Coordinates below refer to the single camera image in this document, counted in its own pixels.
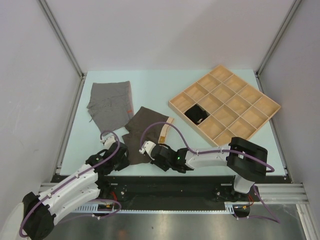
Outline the grey striped underwear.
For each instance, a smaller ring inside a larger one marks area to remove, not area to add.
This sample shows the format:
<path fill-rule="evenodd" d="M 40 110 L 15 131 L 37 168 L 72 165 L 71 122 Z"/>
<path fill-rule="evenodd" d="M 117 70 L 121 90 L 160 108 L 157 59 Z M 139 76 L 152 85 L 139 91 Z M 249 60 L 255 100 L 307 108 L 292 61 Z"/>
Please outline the grey striped underwear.
<path fill-rule="evenodd" d="M 94 82 L 86 108 L 100 132 L 124 127 L 134 116 L 131 83 Z"/>

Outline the black underwear beige waistband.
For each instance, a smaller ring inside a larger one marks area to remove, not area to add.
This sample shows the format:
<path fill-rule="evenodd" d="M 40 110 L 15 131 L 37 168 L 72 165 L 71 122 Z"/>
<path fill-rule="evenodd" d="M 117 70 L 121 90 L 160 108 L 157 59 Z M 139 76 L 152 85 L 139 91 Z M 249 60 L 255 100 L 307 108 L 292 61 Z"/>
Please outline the black underwear beige waistband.
<path fill-rule="evenodd" d="M 189 108 L 184 115 L 191 120 L 195 125 L 201 124 L 206 118 L 208 118 L 208 113 L 202 109 L 198 104 L 193 105 Z"/>

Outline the brown underwear beige waistband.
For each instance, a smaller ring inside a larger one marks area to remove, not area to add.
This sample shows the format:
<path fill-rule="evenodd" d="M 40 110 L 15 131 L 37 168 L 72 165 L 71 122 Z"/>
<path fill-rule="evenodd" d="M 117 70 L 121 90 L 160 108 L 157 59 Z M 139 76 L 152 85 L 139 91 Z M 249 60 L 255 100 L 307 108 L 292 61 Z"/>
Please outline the brown underwear beige waistband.
<path fill-rule="evenodd" d="M 149 163 L 149 157 L 139 152 L 141 144 L 145 141 L 164 144 L 170 126 L 163 124 L 163 122 L 173 124 L 174 120 L 173 117 L 163 115 L 142 106 L 125 125 L 128 133 L 122 136 L 124 144 L 128 148 L 129 164 L 138 165 Z"/>

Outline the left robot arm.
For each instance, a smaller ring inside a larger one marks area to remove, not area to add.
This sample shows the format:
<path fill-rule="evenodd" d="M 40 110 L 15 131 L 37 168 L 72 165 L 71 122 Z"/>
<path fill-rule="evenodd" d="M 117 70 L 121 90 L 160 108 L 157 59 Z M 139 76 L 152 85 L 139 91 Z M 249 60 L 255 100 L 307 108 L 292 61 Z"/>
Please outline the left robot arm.
<path fill-rule="evenodd" d="M 35 194 L 29 192 L 23 199 L 23 220 L 19 236 L 43 240 L 66 215 L 89 201 L 114 201 L 115 194 L 105 176 L 129 165 L 129 150 L 123 143 L 91 155 L 74 174 L 52 188 Z"/>

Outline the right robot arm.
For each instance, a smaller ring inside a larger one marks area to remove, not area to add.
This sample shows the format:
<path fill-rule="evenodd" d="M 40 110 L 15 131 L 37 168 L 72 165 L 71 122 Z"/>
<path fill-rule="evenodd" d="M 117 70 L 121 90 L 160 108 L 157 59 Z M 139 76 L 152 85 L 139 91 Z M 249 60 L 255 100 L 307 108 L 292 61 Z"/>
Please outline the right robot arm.
<path fill-rule="evenodd" d="M 268 151 L 241 137 L 232 137 L 229 144 L 219 147 L 192 149 L 187 146 L 176 151 L 164 143 L 145 141 L 140 151 L 148 155 L 151 164 L 165 172 L 172 169 L 185 174 L 208 167 L 231 169 L 234 172 L 231 185 L 214 191 L 216 196 L 230 202 L 247 197 L 252 186 L 264 180 L 267 170 L 271 169 L 267 166 Z"/>

